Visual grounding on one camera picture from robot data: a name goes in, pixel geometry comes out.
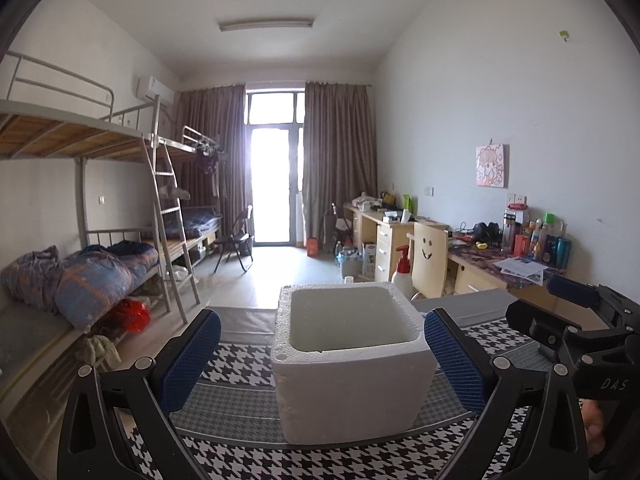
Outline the right hand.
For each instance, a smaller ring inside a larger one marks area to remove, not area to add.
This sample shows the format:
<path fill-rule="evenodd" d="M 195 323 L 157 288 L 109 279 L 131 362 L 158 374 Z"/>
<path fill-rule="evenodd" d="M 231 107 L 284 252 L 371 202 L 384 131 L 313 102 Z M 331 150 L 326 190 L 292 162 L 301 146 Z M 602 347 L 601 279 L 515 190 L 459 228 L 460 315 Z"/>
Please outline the right hand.
<path fill-rule="evenodd" d="M 582 401 L 582 421 L 585 426 L 589 455 L 593 456 L 601 453 L 605 447 L 603 435 L 604 416 L 597 401 Z"/>

